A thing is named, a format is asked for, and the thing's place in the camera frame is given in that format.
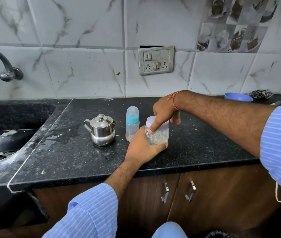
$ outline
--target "hand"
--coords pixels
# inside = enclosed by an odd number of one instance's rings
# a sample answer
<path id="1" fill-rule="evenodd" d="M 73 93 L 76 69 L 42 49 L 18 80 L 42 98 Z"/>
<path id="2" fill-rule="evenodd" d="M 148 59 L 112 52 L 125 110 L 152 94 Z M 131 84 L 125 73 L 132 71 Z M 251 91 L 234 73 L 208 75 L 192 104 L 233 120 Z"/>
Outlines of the hand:
<path id="1" fill-rule="evenodd" d="M 153 110 L 156 118 L 148 130 L 149 134 L 154 133 L 164 122 L 168 120 L 170 123 L 177 125 L 180 124 L 180 113 L 173 105 L 173 100 L 170 95 L 160 98 L 158 102 L 154 104 Z"/>
<path id="2" fill-rule="evenodd" d="M 125 161 L 142 166 L 168 147 L 168 143 L 150 145 L 145 137 L 145 126 L 141 127 L 132 138 L 125 156 Z"/>

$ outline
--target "black granite countertop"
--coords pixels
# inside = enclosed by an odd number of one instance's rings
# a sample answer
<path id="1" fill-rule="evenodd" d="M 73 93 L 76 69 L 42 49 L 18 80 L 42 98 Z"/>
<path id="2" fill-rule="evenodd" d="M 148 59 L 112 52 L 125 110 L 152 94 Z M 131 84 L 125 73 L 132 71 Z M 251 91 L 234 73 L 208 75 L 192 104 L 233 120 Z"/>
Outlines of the black granite countertop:
<path id="1" fill-rule="evenodd" d="M 11 159 L 11 156 L 0 161 L 0 185 L 21 191 L 105 180 L 122 163 L 129 144 L 125 139 L 127 108 L 137 106 L 140 124 L 144 125 L 146 118 L 153 115 L 152 106 L 158 99 L 14 101 L 49 103 L 57 108 L 25 148 L 15 154 L 20 153 L 17 158 Z M 274 95 L 264 103 L 279 100 L 281 95 Z M 85 119 L 92 119 L 99 113 L 117 121 L 118 136 L 105 147 L 95 145 L 83 126 Z M 170 126 L 168 143 L 168 148 L 144 164 L 136 177 L 260 162 L 208 124 L 185 113 L 182 113 L 181 125 Z"/>

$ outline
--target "steel tea kettle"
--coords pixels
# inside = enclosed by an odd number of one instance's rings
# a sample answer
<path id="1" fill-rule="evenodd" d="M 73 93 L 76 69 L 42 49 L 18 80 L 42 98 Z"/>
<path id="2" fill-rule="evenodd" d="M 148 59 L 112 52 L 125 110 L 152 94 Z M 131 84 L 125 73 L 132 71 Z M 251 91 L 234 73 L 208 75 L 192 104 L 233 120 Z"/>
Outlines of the steel tea kettle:
<path id="1" fill-rule="evenodd" d="M 87 122 L 90 123 L 92 129 L 87 126 Z M 92 120 L 86 119 L 83 122 L 84 127 L 90 131 L 92 141 L 99 146 L 105 146 L 110 144 L 115 138 L 114 126 L 116 121 L 111 117 L 99 114 Z"/>

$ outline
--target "kettle spout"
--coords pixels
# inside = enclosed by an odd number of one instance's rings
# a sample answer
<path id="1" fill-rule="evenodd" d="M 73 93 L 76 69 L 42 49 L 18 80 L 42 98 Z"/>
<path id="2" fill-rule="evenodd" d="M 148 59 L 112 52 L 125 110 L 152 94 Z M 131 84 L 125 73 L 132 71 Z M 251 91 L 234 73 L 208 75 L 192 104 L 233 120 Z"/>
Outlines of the kettle spout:
<path id="1" fill-rule="evenodd" d="M 113 120 L 113 123 L 112 123 L 111 127 L 114 128 L 115 124 L 116 124 L 116 121 Z"/>

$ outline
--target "blue bowl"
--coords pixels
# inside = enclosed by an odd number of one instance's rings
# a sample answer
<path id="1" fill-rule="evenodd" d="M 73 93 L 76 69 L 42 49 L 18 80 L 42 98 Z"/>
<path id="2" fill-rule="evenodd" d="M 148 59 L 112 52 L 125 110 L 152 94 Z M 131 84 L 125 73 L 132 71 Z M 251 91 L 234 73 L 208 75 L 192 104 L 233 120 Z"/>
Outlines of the blue bowl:
<path id="1" fill-rule="evenodd" d="M 245 94 L 239 94 L 239 93 L 225 93 L 224 98 L 242 101 L 242 102 L 252 102 L 253 101 L 252 97 L 247 96 Z"/>

